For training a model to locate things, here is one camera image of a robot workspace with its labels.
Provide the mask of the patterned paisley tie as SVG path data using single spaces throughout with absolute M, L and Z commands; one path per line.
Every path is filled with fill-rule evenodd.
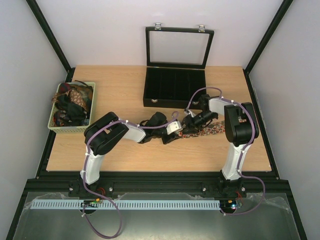
M 209 122 L 201 128 L 184 128 L 177 136 L 182 139 L 197 138 L 203 136 L 217 135 L 225 133 L 225 121 Z

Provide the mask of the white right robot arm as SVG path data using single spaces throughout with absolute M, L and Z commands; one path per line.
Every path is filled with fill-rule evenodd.
M 238 103 L 223 97 L 200 97 L 201 113 L 195 115 L 186 107 L 182 124 L 186 129 L 203 128 L 210 120 L 224 116 L 224 132 L 229 142 L 226 162 L 220 171 L 216 191 L 221 197 L 233 197 L 242 191 L 242 167 L 251 144 L 259 136 L 259 127 L 253 105 Z

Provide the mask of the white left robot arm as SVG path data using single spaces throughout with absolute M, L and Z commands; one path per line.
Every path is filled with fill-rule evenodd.
M 108 154 L 120 140 L 131 140 L 138 144 L 145 144 L 152 139 L 162 139 L 165 143 L 175 138 L 175 134 L 182 130 L 178 121 L 179 113 L 174 111 L 172 120 L 156 112 L 150 119 L 140 123 L 133 123 L 120 119 L 114 112 L 109 112 L 91 124 L 84 132 L 85 159 L 80 177 L 69 183 L 70 197 L 87 198 L 93 193 L 106 196 L 103 187 L 97 189 L 100 179 L 101 166 Z

